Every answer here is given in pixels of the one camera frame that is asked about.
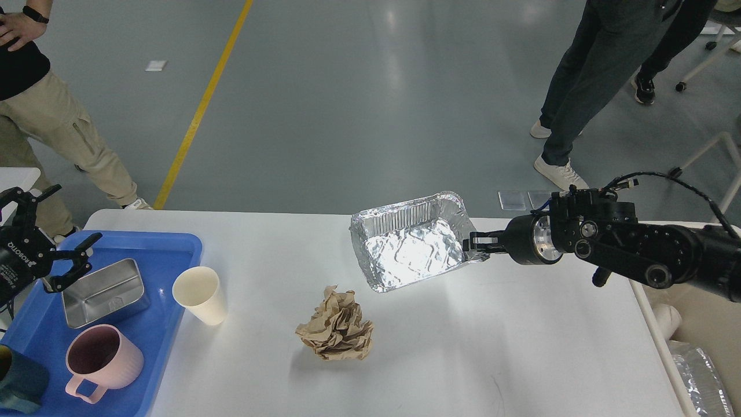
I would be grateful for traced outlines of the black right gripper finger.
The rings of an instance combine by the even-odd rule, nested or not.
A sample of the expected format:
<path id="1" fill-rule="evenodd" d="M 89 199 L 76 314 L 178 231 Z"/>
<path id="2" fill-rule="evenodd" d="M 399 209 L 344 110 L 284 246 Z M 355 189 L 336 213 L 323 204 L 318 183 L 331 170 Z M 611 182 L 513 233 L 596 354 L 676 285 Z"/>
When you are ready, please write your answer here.
<path id="1" fill-rule="evenodd" d="M 472 231 L 463 240 L 465 253 L 509 254 L 505 244 L 505 231 Z"/>

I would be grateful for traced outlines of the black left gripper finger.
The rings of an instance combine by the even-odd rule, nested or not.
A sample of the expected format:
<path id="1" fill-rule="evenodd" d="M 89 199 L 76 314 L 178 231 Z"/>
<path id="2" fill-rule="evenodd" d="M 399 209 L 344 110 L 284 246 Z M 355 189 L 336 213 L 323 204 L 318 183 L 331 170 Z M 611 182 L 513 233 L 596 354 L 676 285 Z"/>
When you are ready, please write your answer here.
<path id="1" fill-rule="evenodd" d="M 84 277 L 91 270 L 89 262 L 91 248 L 102 238 L 100 232 L 93 233 L 84 239 L 77 247 L 71 250 L 50 250 L 44 253 L 44 259 L 53 264 L 59 259 L 68 259 L 72 262 L 71 268 L 62 275 L 48 275 L 44 277 L 45 293 L 61 293 Z"/>
<path id="2" fill-rule="evenodd" d="M 21 227 L 22 229 L 33 229 L 37 218 L 36 212 L 38 205 L 54 195 L 61 189 L 61 185 L 56 184 L 45 189 L 39 196 L 31 192 L 24 192 L 19 187 L 8 188 L 1 193 L 1 206 L 5 208 L 11 202 L 17 204 L 16 215 L 12 222 L 12 227 Z"/>

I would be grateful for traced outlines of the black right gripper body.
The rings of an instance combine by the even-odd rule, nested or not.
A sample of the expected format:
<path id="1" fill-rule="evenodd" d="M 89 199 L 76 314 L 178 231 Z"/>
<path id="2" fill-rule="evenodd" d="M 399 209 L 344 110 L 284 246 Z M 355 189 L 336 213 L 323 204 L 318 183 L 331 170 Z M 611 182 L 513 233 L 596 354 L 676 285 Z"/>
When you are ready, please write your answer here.
<path id="1" fill-rule="evenodd" d="M 546 214 L 514 217 L 504 230 L 502 243 L 521 265 L 553 265 L 563 256 L 553 242 L 551 218 Z"/>

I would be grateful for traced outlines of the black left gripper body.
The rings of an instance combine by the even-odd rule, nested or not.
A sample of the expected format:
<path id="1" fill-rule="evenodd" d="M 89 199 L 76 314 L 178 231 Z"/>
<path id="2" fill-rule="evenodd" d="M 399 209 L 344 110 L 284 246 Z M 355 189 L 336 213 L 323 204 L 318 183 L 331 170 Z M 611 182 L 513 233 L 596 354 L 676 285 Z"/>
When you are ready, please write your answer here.
<path id="1" fill-rule="evenodd" d="M 21 227 L 2 227 L 2 306 L 10 303 L 26 287 L 40 280 L 47 293 L 58 292 L 50 271 L 53 259 L 50 254 L 57 249 L 54 240 L 36 227 L 23 237 Z"/>

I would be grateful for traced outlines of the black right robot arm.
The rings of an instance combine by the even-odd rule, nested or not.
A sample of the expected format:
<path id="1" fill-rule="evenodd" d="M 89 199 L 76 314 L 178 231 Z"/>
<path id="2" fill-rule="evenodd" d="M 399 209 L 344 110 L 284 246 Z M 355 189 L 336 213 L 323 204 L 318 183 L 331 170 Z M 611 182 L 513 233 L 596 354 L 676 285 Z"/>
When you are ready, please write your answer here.
<path id="1" fill-rule="evenodd" d="M 638 173 L 611 180 L 601 188 L 554 192 L 539 208 L 514 217 L 502 231 L 471 232 L 461 242 L 466 253 L 508 254 L 521 265 L 552 265 L 564 254 L 596 266 L 591 280 L 603 287 L 613 273 L 664 290 L 689 283 L 739 302 L 739 234 L 711 198 L 718 224 L 691 229 L 676 224 L 642 224 L 633 203 L 617 192 L 637 185 Z"/>

